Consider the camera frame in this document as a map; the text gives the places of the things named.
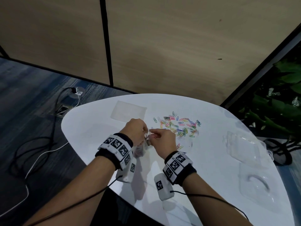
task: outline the person's left arm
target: person's left arm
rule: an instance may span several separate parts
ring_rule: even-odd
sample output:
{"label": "person's left arm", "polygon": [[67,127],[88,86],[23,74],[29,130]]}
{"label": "person's left arm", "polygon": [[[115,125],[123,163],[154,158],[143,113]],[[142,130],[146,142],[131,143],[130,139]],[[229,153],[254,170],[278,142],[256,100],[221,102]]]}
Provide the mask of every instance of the person's left arm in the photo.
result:
{"label": "person's left arm", "polygon": [[[120,131],[129,137],[134,146],[144,141],[144,134],[148,132],[146,124],[141,119],[131,119]],[[37,220],[62,210],[76,202],[105,188],[116,167],[104,156],[97,156],[74,180],[61,192],[35,213],[25,224],[29,225]],[[97,196],[63,212],[39,225],[90,225],[103,192]]]}

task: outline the person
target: person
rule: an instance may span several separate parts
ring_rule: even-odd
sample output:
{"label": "person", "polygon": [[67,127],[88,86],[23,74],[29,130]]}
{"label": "person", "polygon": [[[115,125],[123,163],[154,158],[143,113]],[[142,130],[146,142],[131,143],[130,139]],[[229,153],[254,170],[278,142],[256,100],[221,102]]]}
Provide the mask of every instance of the person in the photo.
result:
{"label": "person", "polygon": [[[163,160],[177,150],[175,134],[170,130],[150,129],[150,132],[152,133],[149,136],[150,142]],[[128,137],[133,146],[137,146],[144,141],[148,128],[141,119],[131,119],[119,133]],[[104,156],[96,156],[74,180],[36,212],[24,225],[29,225],[47,217],[102,190],[108,185],[115,170],[116,166],[112,160]],[[182,187],[187,194],[206,194],[222,199],[194,171],[184,178]],[[103,192],[38,225],[90,225],[102,196]],[[188,198],[204,226],[252,225],[235,208],[221,201],[197,196],[189,196]]]}

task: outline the wooden wall panel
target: wooden wall panel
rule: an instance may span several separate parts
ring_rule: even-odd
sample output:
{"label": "wooden wall panel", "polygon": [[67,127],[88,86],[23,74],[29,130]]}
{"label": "wooden wall panel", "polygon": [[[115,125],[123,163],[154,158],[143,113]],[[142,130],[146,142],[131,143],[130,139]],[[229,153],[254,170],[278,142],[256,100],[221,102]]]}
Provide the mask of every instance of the wooden wall panel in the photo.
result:
{"label": "wooden wall panel", "polygon": [[99,0],[1,0],[11,58],[109,84]]}
{"label": "wooden wall panel", "polygon": [[221,104],[301,22],[301,0],[106,0],[114,86]]}

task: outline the white electronic device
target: white electronic device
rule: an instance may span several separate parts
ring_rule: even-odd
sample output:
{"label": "white electronic device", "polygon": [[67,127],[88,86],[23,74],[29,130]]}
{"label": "white electronic device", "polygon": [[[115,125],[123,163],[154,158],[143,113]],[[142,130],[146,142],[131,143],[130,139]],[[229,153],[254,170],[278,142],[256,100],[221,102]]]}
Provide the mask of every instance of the white electronic device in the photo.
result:
{"label": "white electronic device", "polygon": [[156,175],[154,180],[161,201],[165,201],[175,195],[175,193],[171,193],[171,191],[173,191],[172,185],[164,173]]}
{"label": "white electronic device", "polygon": [[118,169],[116,178],[120,175],[122,175],[122,177],[118,178],[117,181],[131,183],[133,181],[136,164],[137,159],[133,157],[123,170]]}

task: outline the hand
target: hand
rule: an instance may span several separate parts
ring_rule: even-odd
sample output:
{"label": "hand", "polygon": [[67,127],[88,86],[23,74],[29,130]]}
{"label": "hand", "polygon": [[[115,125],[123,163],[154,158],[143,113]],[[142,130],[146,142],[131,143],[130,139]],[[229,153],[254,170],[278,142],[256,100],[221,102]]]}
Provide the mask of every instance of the hand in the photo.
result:
{"label": "hand", "polygon": [[172,152],[177,151],[175,134],[167,129],[150,129],[153,134],[149,135],[150,143],[156,149],[158,155],[165,158]]}
{"label": "hand", "polygon": [[137,146],[145,140],[144,135],[148,133],[148,128],[143,120],[131,119],[120,133],[126,134],[133,141],[133,145]]}

